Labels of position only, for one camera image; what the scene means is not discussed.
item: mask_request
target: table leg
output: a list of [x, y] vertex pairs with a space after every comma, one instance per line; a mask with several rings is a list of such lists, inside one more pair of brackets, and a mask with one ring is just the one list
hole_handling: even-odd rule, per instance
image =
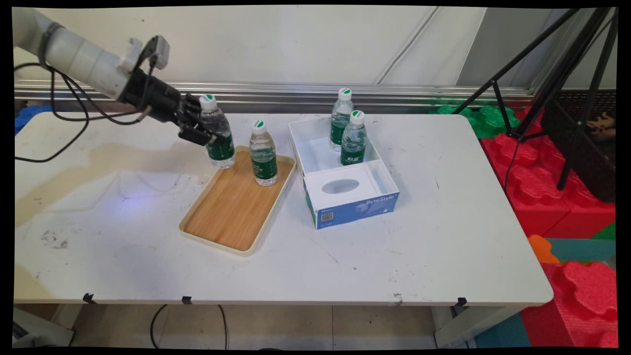
[[[454, 348], [484, 332], [486, 329], [510, 318], [526, 307], [469, 307], [451, 320], [436, 322], [436, 347]], [[436, 316], [445, 311], [432, 310]]]
[[24, 328], [29, 335], [44, 337], [57, 346], [68, 346], [74, 332], [48, 320], [13, 307], [13, 321]]

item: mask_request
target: floor tile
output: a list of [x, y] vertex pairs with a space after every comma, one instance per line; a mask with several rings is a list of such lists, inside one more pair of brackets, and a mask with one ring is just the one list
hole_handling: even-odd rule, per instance
[[[161, 305], [85, 304], [74, 323], [72, 346], [153, 347], [149, 326]], [[166, 309], [156, 318], [156, 341], [165, 325]]]
[[331, 350], [330, 306], [224, 306], [231, 350]]
[[334, 350], [435, 349], [429, 307], [333, 307]]
[[217, 305], [169, 305], [161, 349], [223, 349], [223, 318]]

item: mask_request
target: white box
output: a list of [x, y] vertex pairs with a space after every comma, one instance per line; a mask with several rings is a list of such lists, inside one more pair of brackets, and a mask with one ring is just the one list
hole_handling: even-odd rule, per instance
[[316, 229], [392, 212], [399, 198], [386, 165], [368, 132], [363, 162], [340, 166], [329, 146], [331, 117], [289, 124], [305, 199]]

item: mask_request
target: metal rail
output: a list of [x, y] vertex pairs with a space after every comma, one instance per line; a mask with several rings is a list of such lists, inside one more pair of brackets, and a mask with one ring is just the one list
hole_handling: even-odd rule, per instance
[[[441, 105], [460, 105], [476, 91], [476, 87], [413, 87], [395, 85], [321, 85], [321, 84], [254, 84], [254, 83], [193, 83], [167, 82], [182, 94], [216, 95], [225, 112], [268, 113], [327, 113], [337, 99], [338, 89], [353, 89], [353, 103], [366, 113], [414, 114], [427, 113]], [[15, 100], [37, 104], [50, 101], [49, 80], [14, 80]], [[111, 112], [131, 111], [131, 106], [115, 102], [100, 92], [83, 85], [86, 93]], [[532, 101], [527, 88], [502, 88], [505, 105], [519, 110]], [[63, 81], [56, 82], [55, 101], [59, 110], [78, 111], [70, 90]], [[493, 90], [481, 94], [471, 107], [497, 105]]]

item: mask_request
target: bottle cap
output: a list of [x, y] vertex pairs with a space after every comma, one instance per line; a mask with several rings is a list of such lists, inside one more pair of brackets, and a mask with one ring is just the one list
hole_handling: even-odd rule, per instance
[[338, 99], [342, 101], [349, 101], [353, 91], [349, 88], [341, 88], [338, 90]]
[[265, 133], [268, 131], [268, 127], [265, 125], [265, 122], [257, 119], [252, 123], [252, 133], [255, 135], [260, 135], [261, 133]]
[[353, 111], [353, 113], [351, 113], [351, 123], [363, 124], [363, 112], [359, 110]]
[[217, 107], [217, 100], [214, 95], [206, 94], [199, 97], [199, 105], [202, 111], [212, 111]]

